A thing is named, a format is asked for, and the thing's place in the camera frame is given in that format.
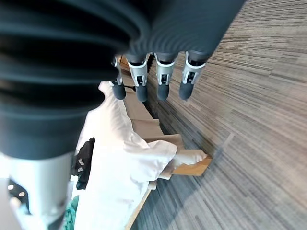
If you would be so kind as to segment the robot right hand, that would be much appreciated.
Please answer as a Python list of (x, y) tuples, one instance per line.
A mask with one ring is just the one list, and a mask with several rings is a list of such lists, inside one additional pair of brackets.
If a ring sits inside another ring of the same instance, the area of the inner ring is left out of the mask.
[(147, 99), (146, 55), (158, 62), (158, 98), (186, 52), (187, 100), (242, 0), (3, 0), (0, 3), (0, 150), (9, 159), (13, 211), (25, 230), (61, 227), (72, 154), (89, 111), (120, 86), (117, 55)]

